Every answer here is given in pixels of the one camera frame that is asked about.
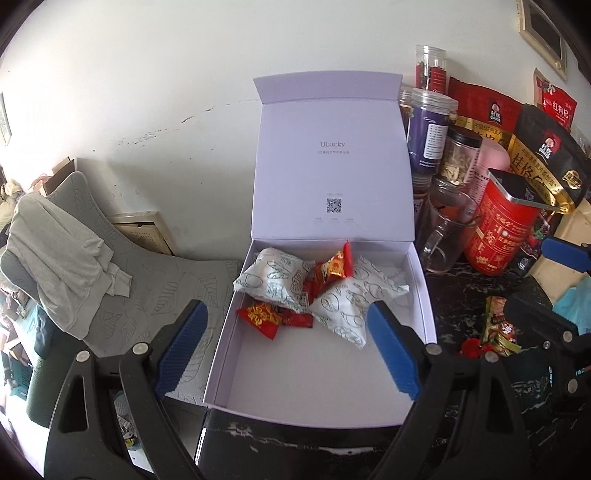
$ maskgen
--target red tin can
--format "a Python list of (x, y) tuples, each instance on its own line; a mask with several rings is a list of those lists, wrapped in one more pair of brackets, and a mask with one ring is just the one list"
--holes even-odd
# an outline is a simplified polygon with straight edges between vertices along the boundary
[(530, 233), (547, 205), (526, 179), (506, 171), (489, 169), (480, 211), (482, 220), (464, 253), (470, 264), (486, 275), (500, 275)]

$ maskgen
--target gray chair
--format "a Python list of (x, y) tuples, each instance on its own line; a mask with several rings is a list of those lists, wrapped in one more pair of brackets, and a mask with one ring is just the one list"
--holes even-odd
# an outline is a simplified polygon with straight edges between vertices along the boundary
[[(153, 253), (135, 245), (105, 218), (81, 172), (69, 175), (47, 198), (101, 237), (114, 252), (113, 263), (133, 276), (129, 298), (105, 295), (90, 324), (84, 342), (97, 356), (120, 355), (137, 342), (149, 342), (162, 326), (176, 320), (189, 300), (205, 302), (209, 312), (206, 332), (177, 389), (169, 394), (181, 401), (200, 403), (240, 262), (185, 260)], [(37, 284), (14, 254), (5, 252), (0, 258), (0, 268), (11, 282), (39, 302)], [(76, 343), (78, 340), (63, 335), (68, 337), (65, 341), (71, 351), (79, 348), (81, 343)], [(63, 378), (60, 381), (54, 377), (53, 382), (59, 382), (61, 386)], [(34, 393), (43, 394), (42, 390), (35, 388)], [(57, 394), (51, 400), (53, 405), (56, 398)]]

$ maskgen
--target glass mug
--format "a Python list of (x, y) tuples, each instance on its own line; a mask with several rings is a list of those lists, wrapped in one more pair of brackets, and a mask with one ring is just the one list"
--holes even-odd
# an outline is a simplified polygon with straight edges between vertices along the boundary
[(478, 205), (466, 193), (432, 189), (423, 203), (415, 241), (423, 268), (439, 274), (451, 269), (481, 218)]

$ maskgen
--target silver bolt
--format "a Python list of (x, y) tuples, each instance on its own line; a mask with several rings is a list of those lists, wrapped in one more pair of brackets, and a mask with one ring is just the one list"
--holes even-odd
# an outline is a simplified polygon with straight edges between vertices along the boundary
[(568, 390), (569, 393), (575, 393), (578, 387), (579, 382), (577, 382), (574, 378), (570, 379), (569, 383), (566, 384), (566, 390)]
[(86, 362), (90, 358), (90, 352), (88, 350), (81, 350), (76, 354), (77, 362)]
[(132, 352), (136, 355), (143, 355), (148, 351), (148, 344), (144, 342), (136, 343), (132, 348)]
[(429, 355), (439, 355), (443, 351), (441, 346), (436, 343), (426, 344), (425, 350)]
[(499, 356), (495, 352), (487, 352), (484, 354), (484, 358), (487, 362), (495, 363), (499, 361)]

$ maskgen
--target open gift box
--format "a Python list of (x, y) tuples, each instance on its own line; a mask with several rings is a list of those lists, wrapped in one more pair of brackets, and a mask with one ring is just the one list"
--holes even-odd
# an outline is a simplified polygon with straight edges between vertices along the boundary
[[(415, 251), (413, 192), (398, 107), (401, 76), (307, 72), (255, 79), (262, 100), (252, 243), (325, 261), (350, 240), (387, 274), (404, 271), (410, 292), (391, 305), (425, 342), (433, 314)], [(363, 349), (318, 322), (280, 326), (269, 340), (236, 315), (235, 293), (204, 402), (238, 415), (304, 427), (401, 424), (412, 401), (396, 388), (369, 331)]]

